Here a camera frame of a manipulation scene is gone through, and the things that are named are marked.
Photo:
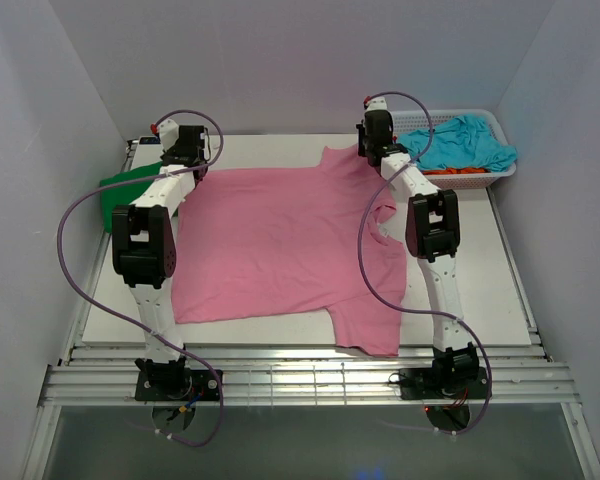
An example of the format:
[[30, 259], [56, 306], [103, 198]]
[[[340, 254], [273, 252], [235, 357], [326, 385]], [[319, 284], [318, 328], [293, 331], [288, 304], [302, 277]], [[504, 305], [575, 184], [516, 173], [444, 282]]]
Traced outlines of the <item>pink t shirt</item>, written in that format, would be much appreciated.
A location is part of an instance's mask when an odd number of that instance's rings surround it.
[[335, 342], [394, 356], [406, 290], [403, 244], [380, 230], [396, 211], [355, 147], [325, 148], [306, 168], [213, 171], [177, 211], [171, 301], [179, 324], [324, 309]]

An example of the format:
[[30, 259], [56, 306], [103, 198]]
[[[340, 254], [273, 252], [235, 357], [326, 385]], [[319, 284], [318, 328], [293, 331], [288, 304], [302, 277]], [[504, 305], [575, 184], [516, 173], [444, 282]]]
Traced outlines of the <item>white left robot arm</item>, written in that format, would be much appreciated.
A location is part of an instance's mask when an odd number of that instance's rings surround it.
[[154, 126], [162, 148], [160, 178], [129, 205], [112, 213], [113, 267], [129, 287], [144, 332], [145, 361], [169, 364], [181, 357], [183, 342], [171, 305], [171, 277], [177, 254], [171, 220], [206, 171], [211, 155], [208, 129], [171, 119]]

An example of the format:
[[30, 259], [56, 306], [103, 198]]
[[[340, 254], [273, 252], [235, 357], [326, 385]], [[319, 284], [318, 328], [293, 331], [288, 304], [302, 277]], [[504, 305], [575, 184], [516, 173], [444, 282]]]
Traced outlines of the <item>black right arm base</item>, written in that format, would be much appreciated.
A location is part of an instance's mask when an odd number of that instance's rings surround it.
[[492, 397], [488, 372], [443, 379], [433, 368], [402, 368], [389, 376], [403, 401], [420, 401], [436, 433], [457, 436], [473, 429], [483, 418]]

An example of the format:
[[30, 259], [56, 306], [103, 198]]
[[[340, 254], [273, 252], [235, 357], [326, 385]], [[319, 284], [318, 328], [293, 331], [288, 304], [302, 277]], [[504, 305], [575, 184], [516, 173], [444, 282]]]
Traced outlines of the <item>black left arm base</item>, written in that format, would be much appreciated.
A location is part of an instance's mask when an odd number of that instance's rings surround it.
[[219, 382], [213, 375], [208, 370], [188, 367], [166, 379], [140, 372], [134, 392], [136, 402], [151, 407], [151, 430], [166, 434], [186, 431], [192, 425], [199, 406], [219, 399]]

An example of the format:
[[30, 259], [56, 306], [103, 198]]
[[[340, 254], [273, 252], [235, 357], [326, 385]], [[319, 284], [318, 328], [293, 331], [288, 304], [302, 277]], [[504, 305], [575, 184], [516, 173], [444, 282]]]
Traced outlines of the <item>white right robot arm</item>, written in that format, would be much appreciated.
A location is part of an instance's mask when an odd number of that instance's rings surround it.
[[[442, 190], [418, 169], [416, 160], [394, 139], [393, 118], [385, 107], [367, 107], [358, 130], [358, 154], [378, 169], [384, 187], [397, 184], [406, 199], [405, 243], [417, 260], [427, 287], [430, 308], [424, 315], [433, 320], [431, 382], [444, 397], [454, 397], [478, 376], [480, 365], [476, 335], [464, 322], [456, 281], [456, 254], [460, 245], [458, 198]], [[362, 275], [363, 233], [376, 198], [364, 210], [357, 234], [357, 256]]]

